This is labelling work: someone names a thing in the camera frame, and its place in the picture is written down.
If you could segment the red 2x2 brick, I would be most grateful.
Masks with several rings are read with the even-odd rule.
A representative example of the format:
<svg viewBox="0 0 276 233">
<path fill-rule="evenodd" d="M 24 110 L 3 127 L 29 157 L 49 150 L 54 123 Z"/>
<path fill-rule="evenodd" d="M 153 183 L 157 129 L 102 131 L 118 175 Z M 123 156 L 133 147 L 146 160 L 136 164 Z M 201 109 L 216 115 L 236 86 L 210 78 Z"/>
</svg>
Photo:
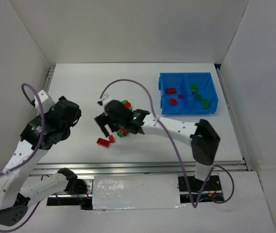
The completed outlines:
<svg viewBox="0 0 276 233">
<path fill-rule="evenodd" d="M 113 135 L 109 135 L 109 141 L 110 141 L 110 143 L 114 143 L 115 142 L 115 139 L 114 139 Z"/>
</svg>

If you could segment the large red 2x4 brick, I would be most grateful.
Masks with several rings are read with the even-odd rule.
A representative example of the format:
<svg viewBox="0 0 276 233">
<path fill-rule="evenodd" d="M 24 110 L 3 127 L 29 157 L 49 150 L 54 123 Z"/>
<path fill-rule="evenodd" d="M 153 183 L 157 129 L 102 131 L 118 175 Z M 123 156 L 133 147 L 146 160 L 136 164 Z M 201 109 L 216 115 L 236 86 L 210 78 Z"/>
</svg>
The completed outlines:
<svg viewBox="0 0 276 233">
<path fill-rule="evenodd" d="M 103 139 L 103 138 L 98 138 L 97 144 L 102 146 L 102 147 L 109 148 L 111 142 L 109 140 L 106 140 L 106 139 Z"/>
</svg>

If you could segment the red arch brick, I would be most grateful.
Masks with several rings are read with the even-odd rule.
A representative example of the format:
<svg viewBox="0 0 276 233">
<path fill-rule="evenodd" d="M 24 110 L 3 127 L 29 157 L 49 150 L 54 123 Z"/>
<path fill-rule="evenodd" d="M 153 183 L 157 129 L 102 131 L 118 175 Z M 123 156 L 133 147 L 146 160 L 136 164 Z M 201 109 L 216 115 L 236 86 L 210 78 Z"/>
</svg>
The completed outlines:
<svg viewBox="0 0 276 233">
<path fill-rule="evenodd" d="M 170 98 L 169 101 L 170 101 L 170 104 L 171 104 L 171 105 L 178 105 L 178 103 L 179 103 L 179 102 L 177 101 L 177 99 L 175 99 L 175 98 Z"/>
</svg>

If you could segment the red sloped brick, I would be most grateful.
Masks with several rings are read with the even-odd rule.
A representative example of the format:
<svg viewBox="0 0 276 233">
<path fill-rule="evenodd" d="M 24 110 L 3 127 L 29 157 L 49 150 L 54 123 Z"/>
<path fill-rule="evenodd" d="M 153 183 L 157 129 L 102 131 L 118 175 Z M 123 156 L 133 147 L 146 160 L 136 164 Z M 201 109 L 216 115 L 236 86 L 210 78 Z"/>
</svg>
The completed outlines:
<svg viewBox="0 0 276 233">
<path fill-rule="evenodd" d="M 175 94 L 177 93 L 176 89 L 174 87 L 170 87 L 166 89 L 166 94 Z"/>
</svg>

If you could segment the tiny green 1x3 brick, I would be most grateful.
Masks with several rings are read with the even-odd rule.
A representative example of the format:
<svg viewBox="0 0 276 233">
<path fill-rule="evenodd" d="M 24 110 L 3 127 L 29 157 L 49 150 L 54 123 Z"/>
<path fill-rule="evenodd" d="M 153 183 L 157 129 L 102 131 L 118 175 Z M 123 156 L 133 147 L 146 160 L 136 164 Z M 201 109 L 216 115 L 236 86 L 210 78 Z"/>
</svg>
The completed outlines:
<svg viewBox="0 0 276 233">
<path fill-rule="evenodd" d="M 190 89 L 192 93 L 199 92 L 198 85 L 197 84 L 190 84 Z"/>
</svg>

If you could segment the small green 2x2 brick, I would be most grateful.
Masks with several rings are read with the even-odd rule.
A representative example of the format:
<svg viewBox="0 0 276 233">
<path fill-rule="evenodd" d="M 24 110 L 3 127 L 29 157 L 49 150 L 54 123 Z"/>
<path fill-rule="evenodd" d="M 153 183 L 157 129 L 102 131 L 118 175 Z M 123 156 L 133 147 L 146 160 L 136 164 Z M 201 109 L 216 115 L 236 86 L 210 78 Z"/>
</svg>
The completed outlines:
<svg viewBox="0 0 276 233">
<path fill-rule="evenodd" d="M 202 99 L 202 96 L 201 96 L 200 94 L 196 94 L 195 98 L 196 98 L 197 100 L 201 100 L 201 99 Z"/>
</svg>

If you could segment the green 2x3 brick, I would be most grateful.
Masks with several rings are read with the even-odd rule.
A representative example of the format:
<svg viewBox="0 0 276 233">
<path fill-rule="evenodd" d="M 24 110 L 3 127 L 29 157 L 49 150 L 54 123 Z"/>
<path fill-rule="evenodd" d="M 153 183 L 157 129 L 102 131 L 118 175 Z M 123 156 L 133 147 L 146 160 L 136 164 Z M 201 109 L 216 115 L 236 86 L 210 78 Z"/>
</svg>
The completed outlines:
<svg viewBox="0 0 276 233">
<path fill-rule="evenodd" d="M 209 108 L 209 101 L 207 99 L 202 100 L 202 107 L 203 107 L 203 109 Z"/>
</svg>

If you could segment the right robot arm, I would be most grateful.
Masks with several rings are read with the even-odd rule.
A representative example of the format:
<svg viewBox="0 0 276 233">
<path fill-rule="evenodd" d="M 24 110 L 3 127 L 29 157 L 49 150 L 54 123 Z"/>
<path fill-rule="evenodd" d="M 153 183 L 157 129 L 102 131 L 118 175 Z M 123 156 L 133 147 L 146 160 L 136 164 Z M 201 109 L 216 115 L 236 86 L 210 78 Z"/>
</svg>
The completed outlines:
<svg viewBox="0 0 276 233">
<path fill-rule="evenodd" d="M 109 136 L 107 125 L 112 132 L 124 128 L 132 134 L 157 135 L 179 141 L 192 148 L 196 161 L 194 178 L 200 182 L 209 179 L 220 136 L 207 120 L 200 119 L 196 123 L 155 117 L 146 110 L 130 110 L 111 98 L 101 98 L 97 104 L 103 107 L 103 113 L 95 117 L 95 122 L 106 137 Z"/>
</svg>

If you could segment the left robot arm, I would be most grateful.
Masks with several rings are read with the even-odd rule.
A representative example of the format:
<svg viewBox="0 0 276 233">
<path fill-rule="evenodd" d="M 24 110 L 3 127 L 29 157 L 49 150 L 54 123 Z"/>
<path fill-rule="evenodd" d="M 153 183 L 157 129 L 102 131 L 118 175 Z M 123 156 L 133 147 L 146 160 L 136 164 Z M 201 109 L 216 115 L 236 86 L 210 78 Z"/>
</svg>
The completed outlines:
<svg viewBox="0 0 276 233">
<path fill-rule="evenodd" d="M 65 97 L 44 101 L 44 118 L 34 117 L 20 135 L 17 148 L 0 177 L 0 225 L 14 226 L 34 204 L 57 192 L 85 194 L 85 181 L 68 168 L 61 168 L 36 184 L 24 182 L 51 147 L 70 136 L 81 117 L 80 107 Z"/>
</svg>

